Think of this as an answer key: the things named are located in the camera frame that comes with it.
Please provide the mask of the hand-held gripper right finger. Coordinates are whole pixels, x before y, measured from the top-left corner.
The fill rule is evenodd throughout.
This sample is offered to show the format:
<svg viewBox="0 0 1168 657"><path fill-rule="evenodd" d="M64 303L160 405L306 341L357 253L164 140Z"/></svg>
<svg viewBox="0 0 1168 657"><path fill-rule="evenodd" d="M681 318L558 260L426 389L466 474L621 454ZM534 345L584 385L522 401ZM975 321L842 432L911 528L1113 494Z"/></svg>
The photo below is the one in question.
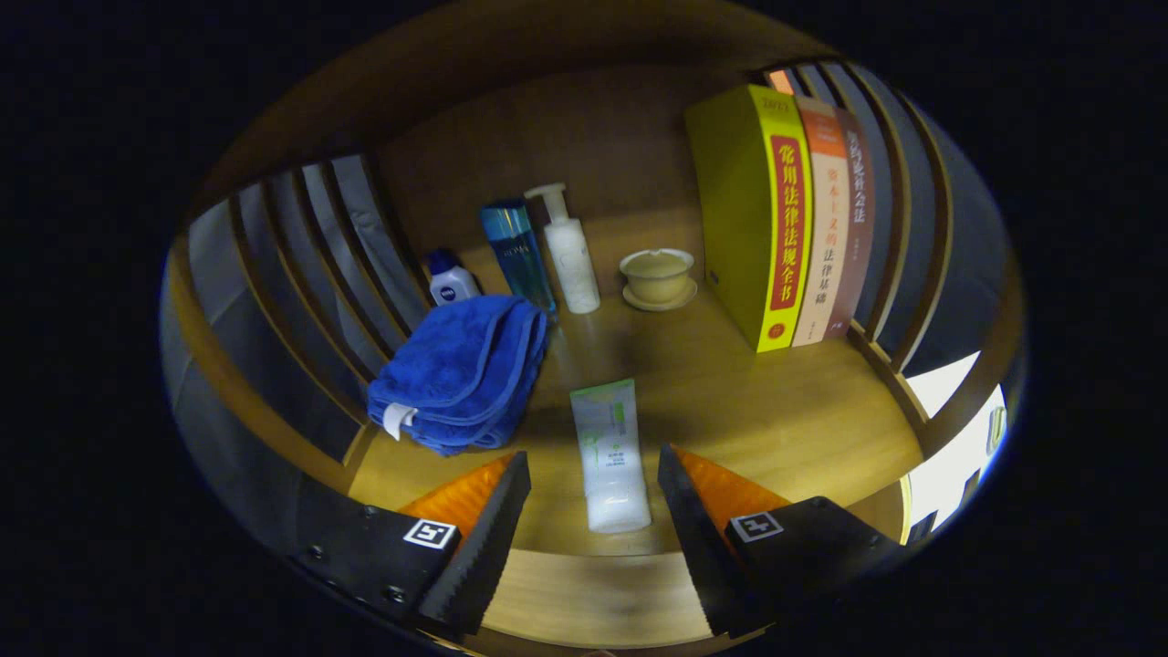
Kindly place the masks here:
<svg viewBox="0 0 1168 657"><path fill-rule="evenodd" d="M910 556L826 496L790 502L674 444L662 447L656 478L714 635L825 617Z"/></svg>

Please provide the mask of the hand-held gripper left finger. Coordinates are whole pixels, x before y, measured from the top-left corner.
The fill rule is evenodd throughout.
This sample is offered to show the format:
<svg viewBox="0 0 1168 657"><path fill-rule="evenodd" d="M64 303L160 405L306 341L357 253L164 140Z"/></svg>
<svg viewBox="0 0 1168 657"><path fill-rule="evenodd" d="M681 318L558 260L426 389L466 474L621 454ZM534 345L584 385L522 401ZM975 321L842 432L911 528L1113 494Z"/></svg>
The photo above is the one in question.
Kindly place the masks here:
<svg viewBox="0 0 1168 657"><path fill-rule="evenodd" d="M527 452L399 511L318 487L297 512L288 565L380 625L461 641L484 624L530 489Z"/></svg>

